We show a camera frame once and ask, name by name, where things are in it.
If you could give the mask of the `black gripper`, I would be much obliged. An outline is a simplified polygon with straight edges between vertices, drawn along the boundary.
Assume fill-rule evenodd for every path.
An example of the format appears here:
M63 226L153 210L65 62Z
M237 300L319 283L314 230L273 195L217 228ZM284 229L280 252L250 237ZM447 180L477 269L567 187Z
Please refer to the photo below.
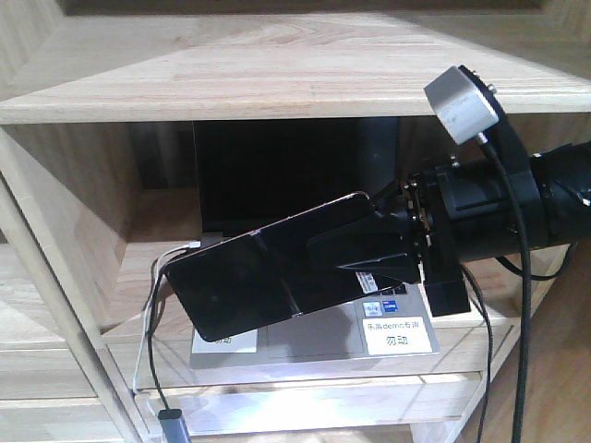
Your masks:
M424 211L430 240L421 240L427 294L434 317L470 310L461 265L521 251L501 175L490 162L430 166L408 176ZM394 180L370 199L371 212L307 240L312 263L323 269L373 273L396 281L420 278L407 198Z

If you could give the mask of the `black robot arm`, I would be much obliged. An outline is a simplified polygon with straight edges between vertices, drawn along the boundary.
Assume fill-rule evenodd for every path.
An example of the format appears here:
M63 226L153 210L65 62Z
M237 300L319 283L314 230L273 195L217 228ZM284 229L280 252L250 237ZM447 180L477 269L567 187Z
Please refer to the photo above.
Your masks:
M510 176L532 249L590 235L590 145L537 154ZM405 190L384 192L355 221L307 242L320 268L371 273L414 283L422 278L433 316L469 311L461 266L520 252L516 221L497 168L487 161L414 174Z

